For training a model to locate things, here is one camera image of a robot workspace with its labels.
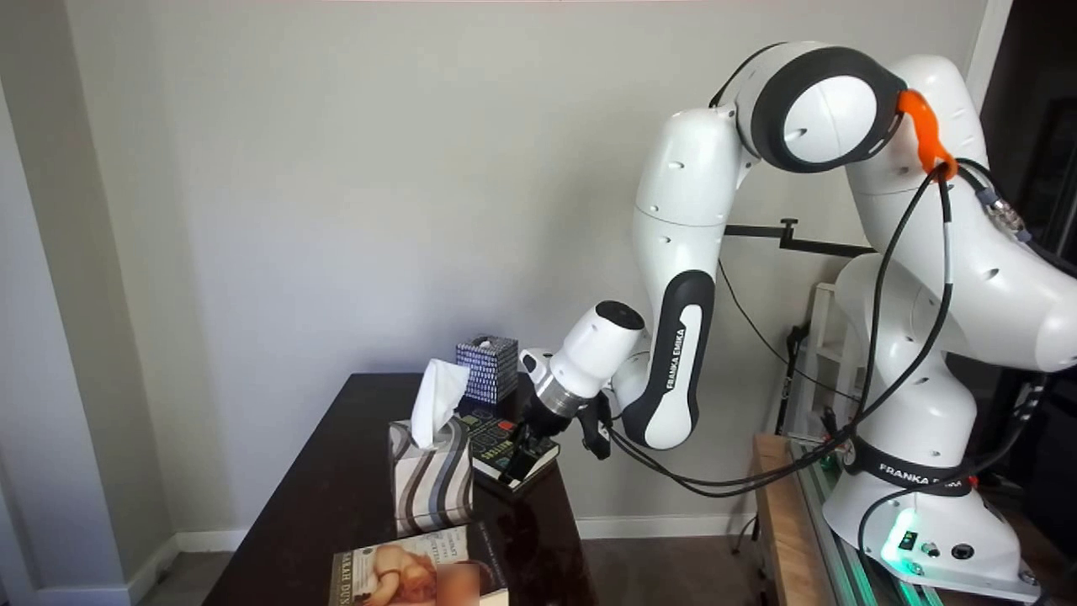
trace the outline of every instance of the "tissue box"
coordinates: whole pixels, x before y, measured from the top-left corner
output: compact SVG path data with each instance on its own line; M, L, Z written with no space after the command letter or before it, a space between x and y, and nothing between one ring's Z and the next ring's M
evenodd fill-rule
M471 520L469 436L448 423L436 447L411 440L409 421L391 423L398 537L451 530Z
M478 338L453 346L453 364L471 366L469 398L498 404L520 385L520 344L505 338Z

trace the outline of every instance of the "floor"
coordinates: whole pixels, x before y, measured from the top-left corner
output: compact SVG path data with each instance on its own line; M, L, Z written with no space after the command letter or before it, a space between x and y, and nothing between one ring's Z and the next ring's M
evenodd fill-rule
M762 604L755 543L733 539L654 539L654 543L587 543L588 577L599 604L614 606L749 606ZM228 557L177 557L175 568L145 606L201 604Z

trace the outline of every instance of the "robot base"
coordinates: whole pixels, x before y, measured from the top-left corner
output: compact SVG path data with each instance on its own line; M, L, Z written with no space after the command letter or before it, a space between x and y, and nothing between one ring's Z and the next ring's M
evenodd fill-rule
M894 484L873 475L840 475L825 520L851 550L873 557L906 584L955 591L973 595L1036 604L1040 585L1020 564L1020 543L1008 522L985 511L975 491L961 500L894 495Z

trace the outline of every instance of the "picture book cover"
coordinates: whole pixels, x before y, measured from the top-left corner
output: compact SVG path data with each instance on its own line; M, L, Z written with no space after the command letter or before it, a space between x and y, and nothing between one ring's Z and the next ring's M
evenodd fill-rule
M331 606L507 606L480 524L453 524L335 557Z

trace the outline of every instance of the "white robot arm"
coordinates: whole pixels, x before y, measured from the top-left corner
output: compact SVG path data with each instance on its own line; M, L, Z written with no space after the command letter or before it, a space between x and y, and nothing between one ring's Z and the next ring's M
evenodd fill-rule
M812 41L749 56L711 107L668 123L642 169L633 226L655 308L645 346L633 349L639 316L623 308L609 312L606 303L548 364L526 353L538 404L561 421L553 428L565 428L602 392L633 440L686 440L700 417L696 382L720 240L749 169L759 157L783 172L848 169L873 247L892 247L890 260L862 255L839 277L851 344L873 361L864 402L884 409L854 417L864 465L840 475L825 514L894 577L1032 600L1009 524L967 484L961 495L934 491L963 472L975 421L947 353L1029 370L1073 366L1077 285L1020 243L1020 226L994 200L985 174L955 180L961 166L947 147L985 166L973 102L948 60L912 56L884 71L857 50Z

